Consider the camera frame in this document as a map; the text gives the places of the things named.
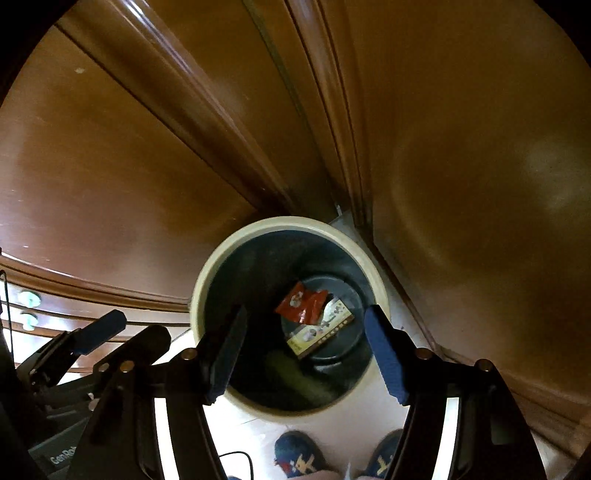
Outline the round cream trash bin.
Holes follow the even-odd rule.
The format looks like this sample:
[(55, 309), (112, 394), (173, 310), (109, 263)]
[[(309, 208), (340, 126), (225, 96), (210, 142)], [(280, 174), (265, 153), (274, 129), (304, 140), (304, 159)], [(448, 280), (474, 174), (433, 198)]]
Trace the round cream trash bin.
[[(353, 318), (303, 359), (287, 345), (297, 326), (276, 309), (297, 283), (345, 303)], [(242, 411), (303, 423), (356, 408), (376, 382), (363, 314), (390, 309), (374, 261), (331, 225), (283, 216), (252, 223), (226, 238), (206, 260), (190, 301), (195, 339), (228, 332), (246, 319), (242, 347), (224, 396)]]

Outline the lower round drawer knob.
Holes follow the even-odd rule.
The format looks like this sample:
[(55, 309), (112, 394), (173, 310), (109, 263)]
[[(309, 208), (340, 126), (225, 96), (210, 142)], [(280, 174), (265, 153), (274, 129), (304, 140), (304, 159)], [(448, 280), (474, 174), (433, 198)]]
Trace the lower round drawer knob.
[(19, 320), (25, 331), (34, 331), (39, 323), (38, 318), (31, 313), (21, 313)]

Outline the round drawer knob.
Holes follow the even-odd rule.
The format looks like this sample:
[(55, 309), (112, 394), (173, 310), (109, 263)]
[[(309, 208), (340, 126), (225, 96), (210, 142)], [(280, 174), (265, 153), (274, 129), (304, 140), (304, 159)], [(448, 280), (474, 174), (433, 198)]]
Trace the round drawer knob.
[(41, 305), (41, 296), (33, 291), (22, 290), (17, 294), (18, 304), (27, 309), (36, 309)]
[(19, 320), (25, 331), (34, 331), (39, 323), (38, 318), (31, 313), (21, 313)]

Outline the wooden drawer front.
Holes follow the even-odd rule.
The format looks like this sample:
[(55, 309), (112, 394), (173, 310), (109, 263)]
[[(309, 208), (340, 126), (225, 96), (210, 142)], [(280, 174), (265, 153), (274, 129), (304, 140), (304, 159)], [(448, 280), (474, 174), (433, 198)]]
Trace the wooden drawer front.
[[(14, 349), (14, 360), (21, 364), (38, 348), (65, 331), (89, 325), (113, 309), (126, 316), (126, 328), (87, 356), (80, 357), (70, 368), (76, 375), (88, 374), (92, 364), (112, 352), (144, 328), (164, 326), (173, 340), (190, 329), (188, 300), (144, 293), (82, 280), (1, 254), (1, 322), (4, 337)], [(18, 304), (22, 290), (38, 293), (42, 302), (36, 309)], [(38, 318), (34, 331), (25, 331), (21, 313)]]

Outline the upper round drawer knob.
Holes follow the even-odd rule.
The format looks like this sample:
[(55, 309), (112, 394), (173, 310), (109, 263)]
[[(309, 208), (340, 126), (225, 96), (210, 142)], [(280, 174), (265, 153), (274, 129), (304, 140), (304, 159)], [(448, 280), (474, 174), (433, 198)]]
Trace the upper round drawer knob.
[(33, 291), (22, 290), (17, 294), (18, 304), (27, 309), (36, 309), (41, 305), (41, 296)]

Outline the right blue slipper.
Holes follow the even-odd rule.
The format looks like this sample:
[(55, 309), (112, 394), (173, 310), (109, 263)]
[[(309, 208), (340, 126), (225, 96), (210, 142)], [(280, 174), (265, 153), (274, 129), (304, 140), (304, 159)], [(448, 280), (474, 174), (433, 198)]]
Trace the right blue slipper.
[(394, 455), (398, 449), (403, 430), (398, 429), (390, 432), (378, 444), (365, 470), (363, 476), (370, 478), (384, 479), (393, 462)]

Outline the blue slipper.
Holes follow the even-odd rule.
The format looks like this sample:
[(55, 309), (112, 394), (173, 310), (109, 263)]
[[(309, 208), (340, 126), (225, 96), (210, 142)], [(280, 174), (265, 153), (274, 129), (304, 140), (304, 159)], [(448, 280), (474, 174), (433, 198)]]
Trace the blue slipper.
[(390, 432), (378, 444), (365, 470), (363, 476), (370, 478), (384, 479), (393, 462), (394, 455), (398, 449), (403, 430), (398, 429)]
[(296, 479), (328, 469), (317, 443), (301, 431), (287, 431), (274, 442), (274, 464), (287, 479)]

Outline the left blue slipper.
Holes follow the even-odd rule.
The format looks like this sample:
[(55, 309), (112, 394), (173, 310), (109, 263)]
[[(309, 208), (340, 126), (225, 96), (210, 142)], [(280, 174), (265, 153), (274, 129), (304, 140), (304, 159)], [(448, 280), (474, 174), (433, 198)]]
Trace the left blue slipper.
[(287, 431), (274, 442), (274, 464), (287, 479), (296, 479), (328, 469), (317, 443), (301, 431)]

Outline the red snack wrapper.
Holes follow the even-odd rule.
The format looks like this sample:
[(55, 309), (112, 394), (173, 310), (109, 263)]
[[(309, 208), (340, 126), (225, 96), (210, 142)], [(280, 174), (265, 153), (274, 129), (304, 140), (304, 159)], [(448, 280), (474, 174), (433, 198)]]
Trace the red snack wrapper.
[(317, 325), (328, 297), (327, 290), (311, 290), (303, 282), (297, 282), (276, 307), (276, 313), (298, 325)]

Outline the cream printed packet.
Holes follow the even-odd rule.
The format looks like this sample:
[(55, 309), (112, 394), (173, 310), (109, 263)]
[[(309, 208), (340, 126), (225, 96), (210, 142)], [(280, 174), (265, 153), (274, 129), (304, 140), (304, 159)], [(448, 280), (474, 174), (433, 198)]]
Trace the cream printed packet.
[(290, 333), (287, 346), (298, 359), (307, 357), (329, 342), (352, 320), (353, 313), (349, 311), (346, 304), (341, 299), (334, 298), (325, 306), (317, 325), (301, 325)]

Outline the left wooden cabinet door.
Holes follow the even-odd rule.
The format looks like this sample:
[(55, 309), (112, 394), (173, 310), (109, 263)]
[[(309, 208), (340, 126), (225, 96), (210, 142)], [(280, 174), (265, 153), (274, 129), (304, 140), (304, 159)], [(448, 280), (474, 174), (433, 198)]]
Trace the left wooden cabinet door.
[(182, 312), (261, 218), (349, 203), (307, 1), (5, 1), (1, 264), (46, 294)]

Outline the wooden cabinet door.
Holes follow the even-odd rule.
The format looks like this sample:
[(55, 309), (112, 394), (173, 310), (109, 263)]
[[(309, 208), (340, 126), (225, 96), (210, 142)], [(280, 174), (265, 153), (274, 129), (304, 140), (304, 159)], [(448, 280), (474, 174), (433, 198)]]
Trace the wooden cabinet door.
[(590, 441), (590, 5), (293, 1), (356, 219), (428, 341)]
[(5, 1), (1, 264), (46, 294), (182, 312), (261, 218), (349, 203), (307, 1)]

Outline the right wooden cabinet door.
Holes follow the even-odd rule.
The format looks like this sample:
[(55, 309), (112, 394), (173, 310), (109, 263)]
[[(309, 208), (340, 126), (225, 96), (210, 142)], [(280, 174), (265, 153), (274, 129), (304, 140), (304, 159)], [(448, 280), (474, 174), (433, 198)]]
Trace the right wooden cabinet door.
[(293, 1), (356, 219), (428, 341), (590, 441), (590, 5)]

